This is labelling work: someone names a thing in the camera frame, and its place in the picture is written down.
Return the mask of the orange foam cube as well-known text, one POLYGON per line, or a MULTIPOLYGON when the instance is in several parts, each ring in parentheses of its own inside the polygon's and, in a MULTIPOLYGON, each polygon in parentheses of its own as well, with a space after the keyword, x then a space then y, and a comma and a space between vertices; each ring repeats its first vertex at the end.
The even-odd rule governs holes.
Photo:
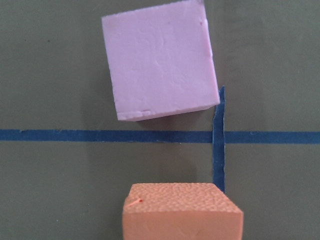
POLYGON ((135 183, 122 211, 125 240, 240 240, 244 213, 213 183, 135 183))

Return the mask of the pink foam cube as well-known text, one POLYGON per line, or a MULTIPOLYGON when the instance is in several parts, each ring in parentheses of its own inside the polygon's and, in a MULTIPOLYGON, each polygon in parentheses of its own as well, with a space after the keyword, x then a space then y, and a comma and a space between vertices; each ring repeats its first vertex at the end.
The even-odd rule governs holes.
POLYGON ((220 103, 202 0, 107 15, 101 23, 118 120, 149 120, 220 103))

